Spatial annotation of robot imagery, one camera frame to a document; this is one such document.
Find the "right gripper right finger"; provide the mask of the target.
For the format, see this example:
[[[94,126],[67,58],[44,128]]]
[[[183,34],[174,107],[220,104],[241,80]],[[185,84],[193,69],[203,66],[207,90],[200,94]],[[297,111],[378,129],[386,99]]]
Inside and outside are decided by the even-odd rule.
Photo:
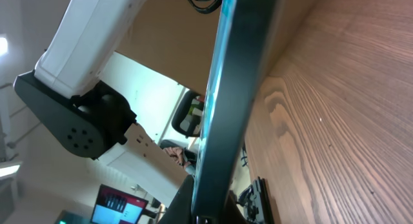
[[[234,193],[229,193],[222,214],[222,224],[247,224],[246,219],[237,207]]]

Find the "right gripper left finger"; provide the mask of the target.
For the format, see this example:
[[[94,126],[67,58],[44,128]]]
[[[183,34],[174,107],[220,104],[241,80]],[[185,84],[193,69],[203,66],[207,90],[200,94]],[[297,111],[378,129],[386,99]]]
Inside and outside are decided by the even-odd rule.
[[[194,177],[188,175],[158,224],[193,224],[192,195]]]

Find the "blue screen Galaxy smartphone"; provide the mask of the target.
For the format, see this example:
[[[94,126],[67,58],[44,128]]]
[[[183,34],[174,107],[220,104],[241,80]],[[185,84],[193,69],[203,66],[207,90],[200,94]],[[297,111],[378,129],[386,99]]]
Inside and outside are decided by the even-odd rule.
[[[278,0],[223,0],[205,94],[192,198],[196,223],[219,223],[263,76]]]

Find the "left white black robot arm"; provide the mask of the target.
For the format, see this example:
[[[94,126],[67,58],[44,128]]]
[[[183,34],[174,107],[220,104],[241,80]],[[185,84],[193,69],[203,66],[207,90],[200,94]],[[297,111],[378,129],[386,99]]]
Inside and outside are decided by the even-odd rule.
[[[137,123],[100,78],[146,0],[70,0],[57,32],[14,90],[60,144],[135,181],[168,207],[192,201],[194,180]]]

